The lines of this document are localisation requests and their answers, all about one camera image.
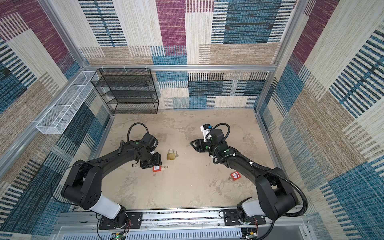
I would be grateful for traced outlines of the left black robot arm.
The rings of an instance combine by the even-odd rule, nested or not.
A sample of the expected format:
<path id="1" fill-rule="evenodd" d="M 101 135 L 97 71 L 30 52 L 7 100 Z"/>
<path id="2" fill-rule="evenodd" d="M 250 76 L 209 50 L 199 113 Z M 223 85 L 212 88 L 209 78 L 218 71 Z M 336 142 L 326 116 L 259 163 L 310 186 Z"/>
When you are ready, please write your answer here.
<path id="1" fill-rule="evenodd" d="M 140 140 L 121 141 L 119 148 L 107 155 L 87 162 L 75 162 L 62 188 L 62 197 L 121 228 L 128 219 L 126 208 L 102 194 L 102 180 L 130 161 L 141 162 L 144 169 L 159 165 L 161 155 L 154 152 L 157 144 L 158 140 L 146 133 Z"/>

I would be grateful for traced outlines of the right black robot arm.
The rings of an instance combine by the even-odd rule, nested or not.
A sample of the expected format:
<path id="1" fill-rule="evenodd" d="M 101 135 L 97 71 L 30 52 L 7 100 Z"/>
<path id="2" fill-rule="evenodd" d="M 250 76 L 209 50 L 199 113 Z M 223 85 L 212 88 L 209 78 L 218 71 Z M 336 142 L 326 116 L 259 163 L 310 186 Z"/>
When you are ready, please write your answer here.
<path id="1" fill-rule="evenodd" d="M 215 165 L 223 164 L 250 180 L 256 186 L 259 202 L 257 205 L 269 219 L 292 216 L 288 212 L 296 207 L 299 201 L 292 182 L 281 169 L 259 165 L 237 149 L 228 146 L 221 129 L 212 129 L 207 136 L 208 140 L 197 139 L 191 142 L 196 152 L 208 153 Z"/>

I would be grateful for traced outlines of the brass padlock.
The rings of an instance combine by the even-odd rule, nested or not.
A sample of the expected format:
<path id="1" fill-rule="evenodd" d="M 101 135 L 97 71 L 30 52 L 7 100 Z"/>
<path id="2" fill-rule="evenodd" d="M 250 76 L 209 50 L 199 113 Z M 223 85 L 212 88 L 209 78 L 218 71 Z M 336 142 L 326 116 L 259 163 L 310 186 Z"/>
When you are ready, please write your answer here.
<path id="1" fill-rule="evenodd" d="M 168 153 L 167 153 L 167 160 L 168 161 L 172 161 L 172 160 L 175 160 L 179 157 L 177 151 L 175 151 L 174 149 L 169 149 L 168 150 Z"/>

